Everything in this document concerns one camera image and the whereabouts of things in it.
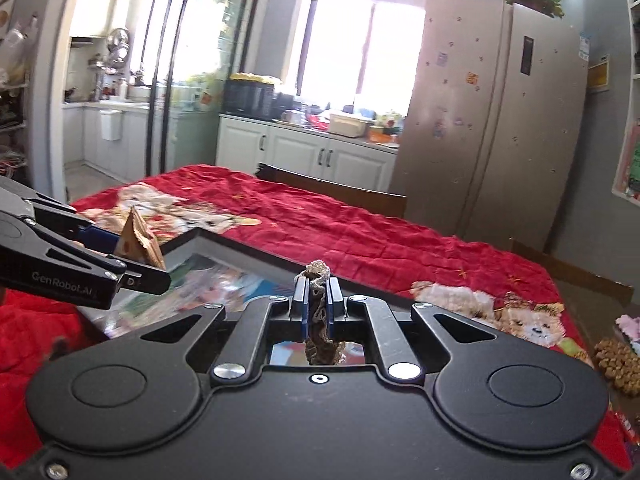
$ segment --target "red tablecloth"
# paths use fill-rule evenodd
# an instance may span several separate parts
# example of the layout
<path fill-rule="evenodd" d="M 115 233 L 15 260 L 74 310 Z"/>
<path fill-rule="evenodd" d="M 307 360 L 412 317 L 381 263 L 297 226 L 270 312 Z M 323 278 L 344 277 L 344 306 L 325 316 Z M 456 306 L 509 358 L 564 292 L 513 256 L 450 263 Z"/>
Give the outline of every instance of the red tablecloth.
<path fill-rule="evenodd" d="M 329 197 L 211 166 L 188 166 L 144 182 L 187 199 L 180 206 L 197 209 L 213 204 L 243 218 L 219 230 L 229 238 L 302 264 L 322 259 L 332 274 L 375 288 L 411 297 L 415 282 L 435 282 L 482 290 L 496 298 L 514 292 L 535 304 L 561 302 L 546 271 L 515 254 L 443 237 Z M 110 210 L 119 200 L 118 191 L 110 189 L 75 206 L 95 216 L 95 210 Z M 168 234 L 158 225 L 153 228 L 161 239 L 175 229 L 172 224 Z M 582 346 L 566 312 L 561 322 L 566 336 Z M 90 343 L 73 306 L 8 292 L 0 308 L 0 461 L 8 466 L 18 465 L 40 446 L 24 406 L 24 391 L 59 336 L 71 348 Z M 611 414 L 594 444 L 612 462 L 629 468 L 622 432 Z"/>

